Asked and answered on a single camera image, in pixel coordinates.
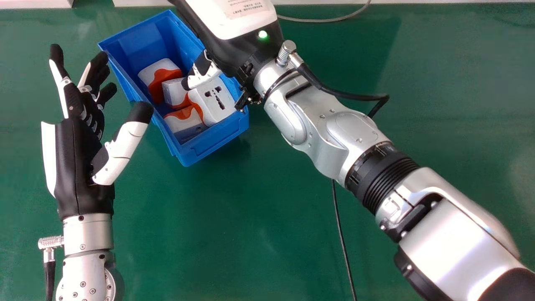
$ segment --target blue plastic bin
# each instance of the blue plastic bin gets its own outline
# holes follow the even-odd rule
[[[200,40],[171,10],[130,27],[100,42],[98,46],[108,53],[111,69],[129,101],[152,103],[146,86],[137,77],[139,71],[162,59],[171,59],[184,74],[204,49]],[[235,79],[221,79],[237,101],[241,92]],[[249,128],[249,111],[235,112],[193,139],[180,144],[162,116],[172,110],[165,103],[156,105],[152,122],[161,130],[172,155],[184,166],[200,159],[236,138]]]

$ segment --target green table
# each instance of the green table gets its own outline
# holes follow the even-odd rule
[[[49,44],[63,46],[78,80],[98,41],[166,9],[88,2],[0,11],[0,300],[44,297],[37,239],[62,232],[41,157],[40,121],[62,117]],[[352,9],[280,11],[325,17]],[[527,4],[373,5],[337,24],[281,22],[329,85],[390,93],[376,118],[381,130],[496,215],[531,268],[534,24],[535,5]],[[105,139],[129,108],[119,91],[106,106]],[[149,127],[117,180],[113,224],[125,300],[350,299],[329,180],[283,141],[262,107],[250,111],[245,134],[189,168]],[[339,195],[360,300],[418,299],[393,265],[395,245],[349,192]]]

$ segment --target led indicator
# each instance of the led indicator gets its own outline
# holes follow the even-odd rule
[[[268,38],[267,35],[268,35],[268,33],[267,33],[266,31],[259,31],[259,32],[258,32],[258,37],[259,37],[260,39],[262,39],[262,40],[267,39],[267,38]]]

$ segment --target gray cable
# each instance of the gray cable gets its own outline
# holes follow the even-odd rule
[[[288,21],[293,21],[293,22],[301,22],[301,23],[332,23],[332,22],[340,22],[340,21],[344,21],[344,20],[347,20],[347,19],[351,19],[351,18],[355,17],[356,15],[360,14],[365,9],[367,9],[368,6],[370,6],[370,2],[371,2],[371,0],[368,0],[366,2],[366,4],[364,4],[357,11],[354,11],[354,12],[352,12],[352,13],[350,13],[348,15],[342,16],[342,17],[337,17],[337,18],[332,18],[332,19],[300,19],[300,18],[281,16],[279,14],[277,15],[277,17],[279,17],[279,19],[282,19],[282,20],[288,20]]]

